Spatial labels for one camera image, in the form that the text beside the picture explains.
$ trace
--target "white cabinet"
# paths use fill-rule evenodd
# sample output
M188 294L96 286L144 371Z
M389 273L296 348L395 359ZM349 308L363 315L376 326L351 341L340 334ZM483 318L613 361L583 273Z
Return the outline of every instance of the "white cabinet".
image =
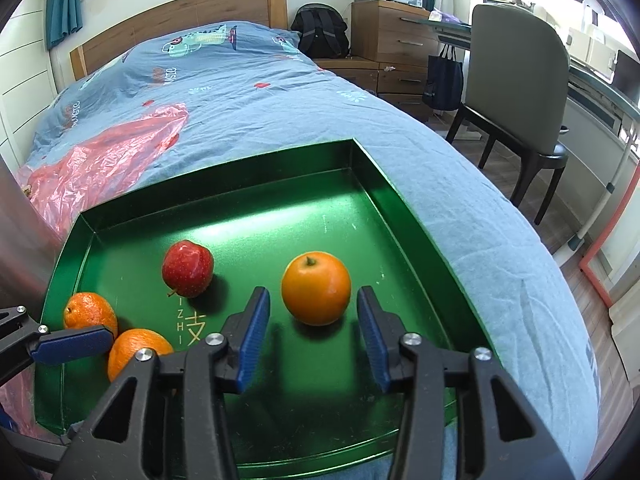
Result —
M56 96L44 41L46 1L22 0L0 32L0 154L14 174Z

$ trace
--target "drawer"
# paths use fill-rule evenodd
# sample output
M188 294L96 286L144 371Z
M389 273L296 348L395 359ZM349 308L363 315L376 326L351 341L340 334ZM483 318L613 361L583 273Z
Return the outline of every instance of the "drawer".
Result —
M405 10L380 7L378 27L380 30L399 32L400 34L407 34L416 38L435 39L435 36L431 31L431 27L420 23L419 21L425 19L426 18L416 16L415 14L406 12Z
M387 103L399 108L414 119L425 123L433 115L433 109L422 102L421 95L415 94L378 94Z
M420 94L427 85L427 75L420 72L391 70L378 74L378 92L389 94Z
M375 95L378 91L378 70L362 70L359 68L337 68L331 70L335 75L346 79L367 92Z
M438 42L405 32L380 30L376 61L426 66L429 56L438 55Z

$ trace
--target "green tray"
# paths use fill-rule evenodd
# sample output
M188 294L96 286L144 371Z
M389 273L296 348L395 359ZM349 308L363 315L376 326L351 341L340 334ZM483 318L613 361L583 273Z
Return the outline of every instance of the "green tray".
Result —
M182 238L215 259L212 286L195 300L168 298L160 273L165 251ZM295 322L280 297L287 264L311 250L338 256L352 279L345 316L325 328ZM121 330L149 328L183 350L242 310L256 285L271 293L260 363L252 386L226 399L242 478L311 476L392 451L402 399L383 396L372 380L355 309L361 286L372 285L385 310L441 348L492 346L429 234L354 140L228 162L83 212L42 322L61 329L66 300L93 291L114 307ZM91 412L108 385L105 356L39 365L36 420L61 433ZM456 416L450 391L445 410L449 423ZM179 413L174 423L170 433L179 433ZM171 470L181 478L176 447Z

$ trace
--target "blue bedsheet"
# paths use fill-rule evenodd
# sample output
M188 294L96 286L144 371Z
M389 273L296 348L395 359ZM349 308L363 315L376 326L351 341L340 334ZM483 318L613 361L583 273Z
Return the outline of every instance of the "blue bedsheet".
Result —
M186 104L188 124L137 187L257 153L358 139L431 233L505 368L581 478L598 432L600 384L580 312L540 238L441 137L320 70L295 45L291 32L247 22L142 43L61 95L38 127L28 165L55 162L149 106L176 103ZM446 479L454 478L455 443L447 428ZM389 463L327 478L382 480Z

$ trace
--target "black tote bag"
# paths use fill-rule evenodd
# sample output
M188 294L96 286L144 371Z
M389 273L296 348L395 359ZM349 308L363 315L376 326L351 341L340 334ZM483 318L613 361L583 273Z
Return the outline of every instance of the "black tote bag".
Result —
M446 45L439 56L429 56L427 86L422 101L434 110L457 110L462 100L464 81L462 63L456 60L456 49Z

